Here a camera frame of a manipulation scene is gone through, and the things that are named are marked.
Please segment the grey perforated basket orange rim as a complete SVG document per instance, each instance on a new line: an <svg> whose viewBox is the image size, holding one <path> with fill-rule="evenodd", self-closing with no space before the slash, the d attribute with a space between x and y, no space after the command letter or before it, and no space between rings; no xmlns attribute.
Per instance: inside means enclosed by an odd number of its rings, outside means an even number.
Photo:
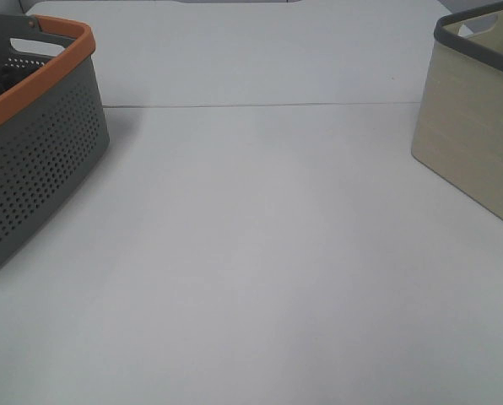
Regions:
<svg viewBox="0 0 503 405"><path fill-rule="evenodd" d="M81 22L0 13L0 267L66 202L110 137Z"/></svg>

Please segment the beige bin grey rim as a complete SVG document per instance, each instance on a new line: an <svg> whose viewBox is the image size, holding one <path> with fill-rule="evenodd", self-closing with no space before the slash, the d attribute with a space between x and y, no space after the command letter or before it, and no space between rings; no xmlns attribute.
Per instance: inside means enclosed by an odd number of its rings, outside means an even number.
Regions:
<svg viewBox="0 0 503 405"><path fill-rule="evenodd" d="M503 220L503 1L440 18L411 154Z"/></svg>

